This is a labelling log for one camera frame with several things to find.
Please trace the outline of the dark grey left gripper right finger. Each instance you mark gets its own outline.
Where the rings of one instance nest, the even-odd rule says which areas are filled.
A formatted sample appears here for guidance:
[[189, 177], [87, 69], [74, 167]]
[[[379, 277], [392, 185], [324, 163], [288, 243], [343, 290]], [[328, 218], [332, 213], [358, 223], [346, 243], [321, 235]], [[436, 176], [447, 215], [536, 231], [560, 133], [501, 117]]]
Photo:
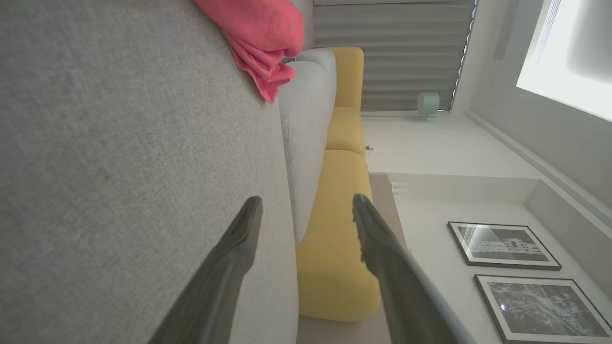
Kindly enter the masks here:
[[355, 194], [352, 213], [361, 244], [361, 260], [380, 284], [392, 343], [474, 342], [450, 304], [407, 253], [369, 198]]

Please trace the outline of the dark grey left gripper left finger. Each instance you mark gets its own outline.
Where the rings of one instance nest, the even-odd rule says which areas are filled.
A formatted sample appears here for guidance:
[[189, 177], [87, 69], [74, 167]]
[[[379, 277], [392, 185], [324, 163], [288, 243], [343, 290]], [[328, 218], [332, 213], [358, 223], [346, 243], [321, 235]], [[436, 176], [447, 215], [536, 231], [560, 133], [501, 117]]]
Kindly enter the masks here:
[[247, 198], [150, 339], [151, 344], [227, 344], [239, 291], [256, 256], [263, 202]]

